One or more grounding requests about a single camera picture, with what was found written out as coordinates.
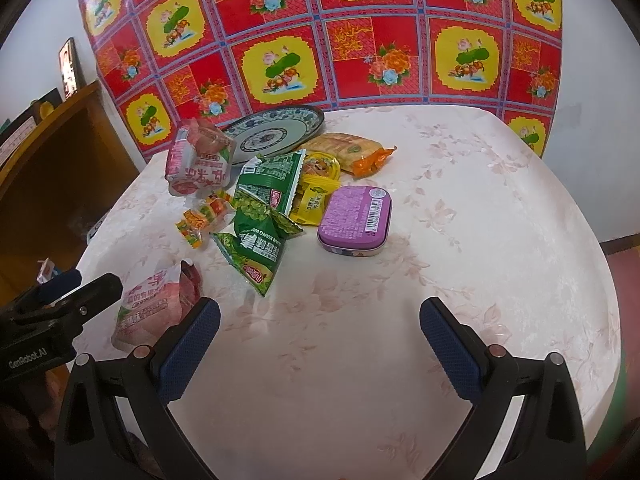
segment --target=screw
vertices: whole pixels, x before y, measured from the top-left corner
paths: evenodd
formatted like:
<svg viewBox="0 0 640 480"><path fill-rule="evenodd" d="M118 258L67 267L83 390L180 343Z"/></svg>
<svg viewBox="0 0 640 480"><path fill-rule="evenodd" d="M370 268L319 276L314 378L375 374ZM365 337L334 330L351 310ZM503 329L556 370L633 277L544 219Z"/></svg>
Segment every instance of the screw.
<svg viewBox="0 0 640 480"><path fill-rule="evenodd" d="M133 350L133 357L136 359L144 359L151 353L151 348L147 345L136 346Z"/></svg>
<svg viewBox="0 0 640 480"><path fill-rule="evenodd" d="M549 359L551 359L551 362L557 366L564 363L564 358L558 352L551 352L551 354L549 354Z"/></svg>
<svg viewBox="0 0 640 480"><path fill-rule="evenodd" d="M89 354L80 354L78 357L76 357L76 364L78 366L84 366L88 362L89 362Z"/></svg>
<svg viewBox="0 0 640 480"><path fill-rule="evenodd" d="M504 357L505 355L507 355L507 351L505 350L504 346L489 345L489 354L494 357Z"/></svg>

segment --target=pink snack package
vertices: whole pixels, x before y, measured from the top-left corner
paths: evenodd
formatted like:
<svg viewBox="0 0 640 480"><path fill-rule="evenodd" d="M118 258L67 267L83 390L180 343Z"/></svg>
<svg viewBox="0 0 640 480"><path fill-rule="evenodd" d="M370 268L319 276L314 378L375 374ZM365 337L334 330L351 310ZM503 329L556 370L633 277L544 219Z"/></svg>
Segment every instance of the pink snack package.
<svg viewBox="0 0 640 480"><path fill-rule="evenodd" d="M204 198L229 184L236 141L205 119L180 124L164 178L173 196Z"/></svg>
<svg viewBox="0 0 640 480"><path fill-rule="evenodd" d="M122 295L111 343L125 352L142 344L152 346L199 299L200 275L190 260L159 270Z"/></svg>

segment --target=purple tin box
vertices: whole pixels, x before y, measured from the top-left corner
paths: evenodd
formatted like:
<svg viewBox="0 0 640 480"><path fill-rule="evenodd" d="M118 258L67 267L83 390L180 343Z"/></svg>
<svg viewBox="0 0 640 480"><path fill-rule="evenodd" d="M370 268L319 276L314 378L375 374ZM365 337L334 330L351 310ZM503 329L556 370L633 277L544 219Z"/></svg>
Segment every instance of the purple tin box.
<svg viewBox="0 0 640 480"><path fill-rule="evenodd" d="M391 197L380 187L344 186L334 191L318 228L318 239L332 253L373 256L386 241Z"/></svg>

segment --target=green snack bag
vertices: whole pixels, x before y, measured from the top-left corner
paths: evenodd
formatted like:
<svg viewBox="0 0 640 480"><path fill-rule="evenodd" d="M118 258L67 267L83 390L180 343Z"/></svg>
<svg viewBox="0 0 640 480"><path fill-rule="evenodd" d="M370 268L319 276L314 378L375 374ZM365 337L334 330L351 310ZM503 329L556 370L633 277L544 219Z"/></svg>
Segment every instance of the green snack bag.
<svg viewBox="0 0 640 480"><path fill-rule="evenodd" d="M245 189L236 189L236 236L212 233L226 260L264 296L280 261L284 240L303 232L281 212Z"/></svg>
<svg viewBox="0 0 640 480"><path fill-rule="evenodd" d="M271 158L254 156L242 167L238 188L247 190L275 210L288 215L305 153L306 150L297 150Z"/></svg>

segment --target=white tablecloth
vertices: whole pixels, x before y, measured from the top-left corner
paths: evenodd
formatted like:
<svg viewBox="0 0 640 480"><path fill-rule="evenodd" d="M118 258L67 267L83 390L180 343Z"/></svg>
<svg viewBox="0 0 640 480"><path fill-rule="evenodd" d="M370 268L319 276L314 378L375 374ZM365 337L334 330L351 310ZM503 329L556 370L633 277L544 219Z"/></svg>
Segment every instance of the white tablecloth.
<svg viewBox="0 0 640 480"><path fill-rule="evenodd" d="M88 282L129 283L159 260L192 258L222 325L181 400L170 408L221 479L421 479L470 404L457 397L418 325L439 296L486 344L568 362L589 444L620 367L620 320L606 260L580 210L501 121L467 107L340 110L326 130L398 146L360 184L394 201L377 256L325 251L316 230L290 240L260 297L214 244L192 250L174 227L184 200L156 155L118 200L82 257ZM352 179L343 175L344 184ZM110 344L118 305L84 328L78 351ZM509 420L513 426L516 412ZM125 421L134 428L130 413ZM498 436L482 472L498 463Z"/></svg>

